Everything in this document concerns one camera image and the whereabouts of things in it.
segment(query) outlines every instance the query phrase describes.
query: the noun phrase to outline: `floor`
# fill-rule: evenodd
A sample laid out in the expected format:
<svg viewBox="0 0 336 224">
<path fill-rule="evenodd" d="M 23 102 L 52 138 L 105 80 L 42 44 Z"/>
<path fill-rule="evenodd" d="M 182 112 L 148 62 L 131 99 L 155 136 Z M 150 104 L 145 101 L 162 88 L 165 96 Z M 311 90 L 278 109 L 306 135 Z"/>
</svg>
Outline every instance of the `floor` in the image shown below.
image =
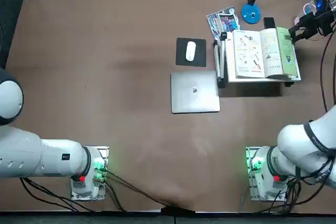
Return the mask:
<svg viewBox="0 0 336 224">
<path fill-rule="evenodd" d="M 47 217 L 47 216 L 19 216 L 0 217 L 1 223 L 6 224 L 328 224 L 335 223 L 332 217 L 301 217 L 301 218 L 216 218 L 193 219 L 174 217 Z"/>
<path fill-rule="evenodd" d="M 4 38 L 0 33 L 0 67 L 6 65 L 10 46 L 14 35 L 17 19 L 21 10 L 23 0 L 0 0 L 0 23 L 3 26 Z"/>
</svg>

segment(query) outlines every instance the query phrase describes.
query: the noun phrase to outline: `red button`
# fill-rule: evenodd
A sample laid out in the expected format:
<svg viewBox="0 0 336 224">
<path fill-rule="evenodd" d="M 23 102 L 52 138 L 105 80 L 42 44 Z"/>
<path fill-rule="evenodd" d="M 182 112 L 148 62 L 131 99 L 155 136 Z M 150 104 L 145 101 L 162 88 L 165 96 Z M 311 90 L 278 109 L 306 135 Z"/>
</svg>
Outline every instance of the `red button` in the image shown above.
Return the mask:
<svg viewBox="0 0 336 224">
<path fill-rule="evenodd" d="M 273 180 L 275 182 L 279 182 L 280 181 L 280 176 L 278 176 L 278 175 L 273 176 Z"/>
</svg>

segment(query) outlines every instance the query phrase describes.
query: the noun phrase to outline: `blue object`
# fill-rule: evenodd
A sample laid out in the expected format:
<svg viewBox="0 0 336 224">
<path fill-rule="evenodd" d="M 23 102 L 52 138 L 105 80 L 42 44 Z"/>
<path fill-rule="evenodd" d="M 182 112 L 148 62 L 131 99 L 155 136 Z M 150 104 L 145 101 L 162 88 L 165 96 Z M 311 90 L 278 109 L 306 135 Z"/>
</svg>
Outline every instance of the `blue object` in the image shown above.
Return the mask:
<svg viewBox="0 0 336 224">
<path fill-rule="evenodd" d="M 242 7 L 241 11 L 242 18 L 246 23 L 255 24 L 261 18 L 260 8 L 257 5 L 246 4 Z"/>
<path fill-rule="evenodd" d="M 317 0 L 316 7 L 317 7 L 317 10 L 322 10 L 323 9 L 323 0 Z"/>
</svg>

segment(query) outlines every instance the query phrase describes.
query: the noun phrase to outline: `brown table surface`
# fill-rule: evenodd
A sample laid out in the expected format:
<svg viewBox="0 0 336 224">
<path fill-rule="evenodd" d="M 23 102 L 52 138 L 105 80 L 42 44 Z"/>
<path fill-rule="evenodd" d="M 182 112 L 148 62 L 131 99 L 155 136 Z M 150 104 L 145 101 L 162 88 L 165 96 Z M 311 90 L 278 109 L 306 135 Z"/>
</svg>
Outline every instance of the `brown table surface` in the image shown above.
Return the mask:
<svg viewBox="0 0 336 224">
<path fill-rule="evenodd" d="M 310 0 L 257 0 L 263 17 L 291 27 Z M 276 145 L 287 124 L 323 114 L 319 64 L 326 39 L 296 44 L 302 82 L 231 84 L 221 91 L 221 111 L 173 115 L 170 73 L 204 68 L 175 65 L 177 37 L 207 40 L 214 69 L 213 37 L 206 15 L 246 0 L 24 0 L 7 70 L 25 94 L 14 123 L 41 138 L 109 145 L 112 170 L 158 199 L 196 211 L 237 211 L 247 184 L 246 146 Z M 263 22 L 245 30 L 261 30 Z M 333 49 L 324 86 L 331 104 Z M 68 178 L 39 178 L 69 195 Z M 115 183 L 129 210 L 161 206 Z M 304 186 L 302 199 L 315 188 Z M 36 201 L 18 179 L 0 181 L 0 210 L 59 209 Z M 336 192 L 325 188 L 301 213 L 334 214 Z M 249 193 L 243 211 L 264 208 Z M 116 209 L 109 196 L 87 206 Z"/>
</svg>

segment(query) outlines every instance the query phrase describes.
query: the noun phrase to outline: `book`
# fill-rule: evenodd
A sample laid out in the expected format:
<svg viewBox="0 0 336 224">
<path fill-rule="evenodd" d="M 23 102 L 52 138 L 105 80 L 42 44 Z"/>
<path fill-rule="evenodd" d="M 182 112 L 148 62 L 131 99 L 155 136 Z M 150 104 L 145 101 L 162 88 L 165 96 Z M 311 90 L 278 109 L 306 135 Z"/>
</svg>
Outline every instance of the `book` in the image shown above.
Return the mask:
<svg viewBox="0 0 336 224">
<path fill-rule="evenodd" d="M 222 32 L 236 29 L 240 30 L 238 16 L 232 6 L 220 10 L 219 12 L 206 15 L 206 18 L 214 38 L 218 41 Z"/>
<path fill-rule="evenodd" d="M 237 78 L 297 77 L 296 55 L 288 29 L 234 30 L 227 49 L 233 52 Z"/>
</svg>

